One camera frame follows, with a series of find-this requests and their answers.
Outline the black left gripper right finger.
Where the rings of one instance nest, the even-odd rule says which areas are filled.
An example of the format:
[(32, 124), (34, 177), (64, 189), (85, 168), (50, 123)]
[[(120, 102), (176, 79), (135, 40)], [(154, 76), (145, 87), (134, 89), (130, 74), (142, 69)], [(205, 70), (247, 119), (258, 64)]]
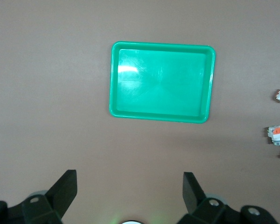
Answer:
[(207, 197), (192, 172), (183, 174), (182, 197), (188, 213), (180, 224), (235, 223), (235, 212), (219, 199)]

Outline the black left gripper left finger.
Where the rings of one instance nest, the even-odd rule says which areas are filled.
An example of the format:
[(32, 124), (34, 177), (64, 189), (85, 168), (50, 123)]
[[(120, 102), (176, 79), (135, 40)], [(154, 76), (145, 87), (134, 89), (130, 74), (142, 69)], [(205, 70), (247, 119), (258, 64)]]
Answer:
[(21, 204), (26, 224), (61, 224), (77, 195), (77, 172), (67, 170), (44, 194), (28, 197)]

